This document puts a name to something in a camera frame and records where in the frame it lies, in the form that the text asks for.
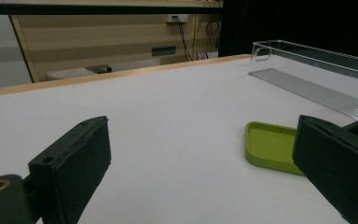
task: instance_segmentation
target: wooden panel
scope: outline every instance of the wooden panel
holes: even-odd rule
[[[190,15],[189,22],[182,23],[189,50],[193,39],[196,52],[211,46],[205,33],[210,18]],[[47,71],[152,59],[155,47],[175,45],[171,56],[184,55],[178,25],[165,20],[166,15],[18,16],[17,32],[22,33],[34,75],[44,80]]]

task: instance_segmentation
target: green container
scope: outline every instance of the green container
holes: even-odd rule
[[[296,129],[258,121],[246,125],[245,157],[255,166],[303,175],[293,163]]]

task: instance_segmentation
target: transparent box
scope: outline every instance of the transparent box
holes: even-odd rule
[[[258,41],[249,75],[358,119],[358,57],[283,40]]]

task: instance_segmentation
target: white table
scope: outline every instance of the white table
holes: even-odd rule
[[[106,115],[112,165],[79,223],[346,223],[306,177],[250,164],[244,132],[353,120],[247,75],[249,59],[223,61],[0,90],[0,175],[26,177],[40,151]]]

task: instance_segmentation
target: power outlet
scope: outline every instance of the power outlet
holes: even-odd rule
[[[173,17],[178,17],[180,22],[188,21],[188,14],[167,14],[167,22],[177,22]]]

